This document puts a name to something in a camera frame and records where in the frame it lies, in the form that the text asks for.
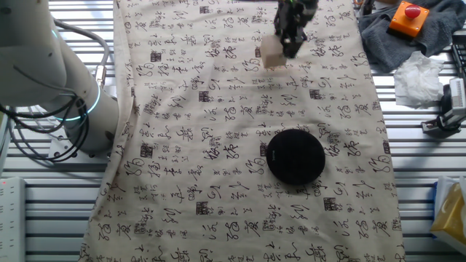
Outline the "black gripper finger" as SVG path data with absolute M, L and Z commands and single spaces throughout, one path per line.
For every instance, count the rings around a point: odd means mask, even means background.
M 275 35 L 280 38 L 281 44 L 287 44 L 287 40 L 289 39 L 289 34 L 288 34 L 289 25 L 290 24 L 288 22 L 284 22 L 284 23 L 276 22 L 274 24 Z
M 302 44 L 307 41 L 307 35 L 303 28 L 298 28 L 296 33 L 289 37 L 290 43 L 287 47 L 286 55 L 288 58 L 295 58 Z

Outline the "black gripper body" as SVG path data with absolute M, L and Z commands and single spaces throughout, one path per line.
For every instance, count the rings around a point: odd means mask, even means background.
M 275 33 L 304 28 L 317 11 L 318 0 L 279 0 L 274 18 Z

